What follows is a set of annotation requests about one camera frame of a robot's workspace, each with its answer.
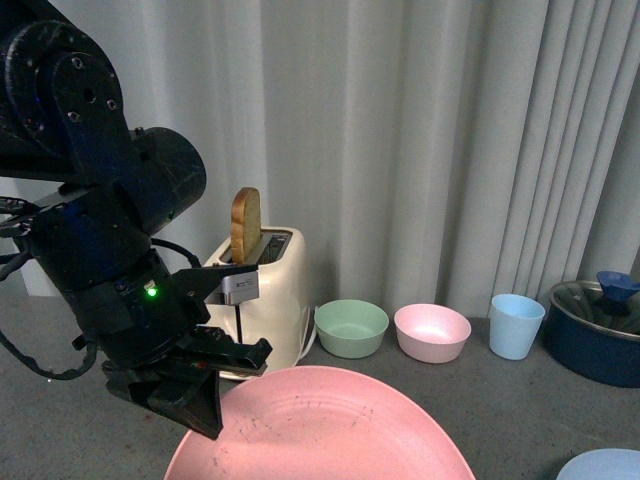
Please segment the navy pot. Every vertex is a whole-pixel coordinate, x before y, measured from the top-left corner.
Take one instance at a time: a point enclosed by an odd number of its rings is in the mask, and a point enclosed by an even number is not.
[[[597,382],[640,387],[640,304],[613,302],[596,282],[551,290],[543,344],[559,363]]]

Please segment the white curtain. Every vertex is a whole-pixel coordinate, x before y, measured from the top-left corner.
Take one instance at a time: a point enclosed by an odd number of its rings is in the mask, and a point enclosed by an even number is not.
[[[202,258],[251,185],[263,224],[305,235],[315,303],[483,316],[636,259],[637,1],[53,3],[111,58],[130,127],[201,153],[207,191],[162,236]]]

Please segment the cream toaster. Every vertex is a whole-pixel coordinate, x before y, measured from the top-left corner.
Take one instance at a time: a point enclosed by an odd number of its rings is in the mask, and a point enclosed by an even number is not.
[[[230,264],[231,238],[211,255],[205,266]],[[260,244],[246,263],[258,264],[259,297],[240,304],[243,343],[266,338],[273,351],[266,372],[296,365],[309,327],[308,270],[302,233],[293,228],[262,227]],[[238,339],[233,306],[207,304],[208,326],[221,327]],[[223,378],[247,377],[221,372]]]

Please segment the blue cup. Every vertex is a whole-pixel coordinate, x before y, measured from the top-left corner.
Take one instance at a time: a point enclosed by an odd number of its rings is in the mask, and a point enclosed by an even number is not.
[[[489,346],[507,360],[522,360],[542,324],[545,310],[535,300],[503,293],[491,299]]]

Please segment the toast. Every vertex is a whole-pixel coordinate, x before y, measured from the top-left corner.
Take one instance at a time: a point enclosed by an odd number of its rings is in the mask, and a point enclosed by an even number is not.
[[[260,192],[243,187],[231,206],[231,260],[246,263],[253,249],[260,243]]]

